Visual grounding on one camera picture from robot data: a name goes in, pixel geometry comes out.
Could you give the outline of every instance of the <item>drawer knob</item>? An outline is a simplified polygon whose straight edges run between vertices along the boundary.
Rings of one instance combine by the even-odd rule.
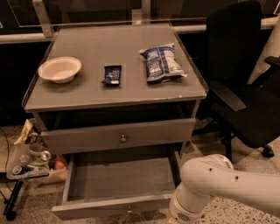
[[[125,135],[122,135],[122,137],[121,137],[121,143],[125,143],[126,141],[127,141],[127,139],[126,139],[126,137],[125,137]]]

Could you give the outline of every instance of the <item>drawer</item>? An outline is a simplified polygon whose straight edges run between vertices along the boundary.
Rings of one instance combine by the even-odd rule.
[[[53,153],[102,151],[188,141],[194,118],[137,122],[78,129],[43,131],[41,136]]]
[[[52,211],[64,221],[167,208],[179,169],[174,145],[76,153]]]

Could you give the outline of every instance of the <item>chair wheel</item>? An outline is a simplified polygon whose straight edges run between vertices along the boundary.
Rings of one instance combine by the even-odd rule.
[[[11,211],[8,214],[6,214],[6,220],[7,221],[13,221],[17,216],[17,213],[15,211]]]
[[[265,157],[265,158],[273,158],[274,157],[274,151],[272,150],[272,148],[270,146],[265,145],[263,147],[262,156]]]

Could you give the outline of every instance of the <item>open drawer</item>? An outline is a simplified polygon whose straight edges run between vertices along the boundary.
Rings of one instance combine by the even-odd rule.
[[[167,208],[179,168],[175,145],[73,154],[62,204],[52,211],[73,220]]]

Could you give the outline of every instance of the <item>black office chair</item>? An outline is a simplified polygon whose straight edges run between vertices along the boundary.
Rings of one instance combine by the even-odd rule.
[[[262,154],[269,158],[274,153],[267,144],[280,135],[280,95],[262,86],[265,79],[246,84],[260,53],[261,16],[260,4],[249,0],[221,8],[206,21],[207,63],[202,75],[209,92],[198,118],[212,117],[214,122],[193,133],[205,133],[218,123],[230,160],[233,137],[251,148],[264,147]]]

